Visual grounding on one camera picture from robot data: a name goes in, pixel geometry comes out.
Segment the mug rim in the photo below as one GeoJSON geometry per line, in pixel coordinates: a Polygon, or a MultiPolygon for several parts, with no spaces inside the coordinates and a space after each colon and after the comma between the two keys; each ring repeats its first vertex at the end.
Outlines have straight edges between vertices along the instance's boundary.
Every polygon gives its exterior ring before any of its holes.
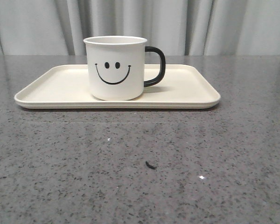
{"type": "Polygon", "coordinates": [[[85,44],[98,44],[98,45],[133,45],[133,44],[139,44],[139,43],[146,43],[147,39],[143,37],[138,37],[138,36],[122,36],[122,35],[110,35],[110,36],[92,36],[92,37],[87,37],[83,40],[85,44]],[[96,39],[105,39],[105,38],[125,38],[125,39],[134,39],[135,42],[126,42],[126,43],[106,43],[106,42],[96,42],[94,40],[96,39]]]}

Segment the curtain fold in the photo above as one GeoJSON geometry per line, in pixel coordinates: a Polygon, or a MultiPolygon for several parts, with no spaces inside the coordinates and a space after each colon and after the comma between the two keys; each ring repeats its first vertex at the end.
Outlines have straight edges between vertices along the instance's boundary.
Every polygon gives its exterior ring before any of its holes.
{"type": "Polygon", "coordinates": [[[85,55],[98,35],[165,55],[280,55],[280,0],[0,0],[0,55],[85,55]]]}

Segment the white mug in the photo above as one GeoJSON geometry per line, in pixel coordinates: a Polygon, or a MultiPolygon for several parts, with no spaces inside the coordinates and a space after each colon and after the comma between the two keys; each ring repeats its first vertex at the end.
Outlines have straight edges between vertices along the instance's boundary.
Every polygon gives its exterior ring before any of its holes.
{"type": "Polygon", "coordinates": [[[129,100],[140,96],[144,87],[159,83],[166,61],[163,52],[145,47],[147,39],[134,36],[95,36],[84,39],[86,44],[91,94],[102,100],[129,100]],[[160,56],[160,72],[144,81],[145,52],[160,56]]]}

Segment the mug handle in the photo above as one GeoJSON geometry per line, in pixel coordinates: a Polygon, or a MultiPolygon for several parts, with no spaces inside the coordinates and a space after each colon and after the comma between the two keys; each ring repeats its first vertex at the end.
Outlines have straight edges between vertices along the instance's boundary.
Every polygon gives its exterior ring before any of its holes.
{"type": "Polygon", "coordinates": [[[144,81],[144,87],[148,87],[148,86],[158,84],[164,78],[165,69],[166,69],[166,60],[165,60],[165,56],[164,56],[163,52],[158,48],[147,46],[147,47],[145,47],[145,52],[155,52],[160,56],[160,60],[161,60],[160,61],[161,62],[160,63],[160,72],[157,75],[157,77],[144,81]]]}

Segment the tray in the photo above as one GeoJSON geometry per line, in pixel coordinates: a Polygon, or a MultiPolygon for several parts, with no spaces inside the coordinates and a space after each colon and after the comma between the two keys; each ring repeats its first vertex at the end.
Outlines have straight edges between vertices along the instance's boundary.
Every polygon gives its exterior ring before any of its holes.
{"type": "MultiPolygon", "coordinates": [[[[154,78],[158,64],[145,65],[145,80],[154,78]]],[[[89,91],[87,64],[54,67],[19,91],[14,99],[29,109],[70,108],[190,108],[216,105],[220,94],[192,66],[167,64],[164,79],[144,88],[141,96],[127,101],[104,101],[89,91]]]]}

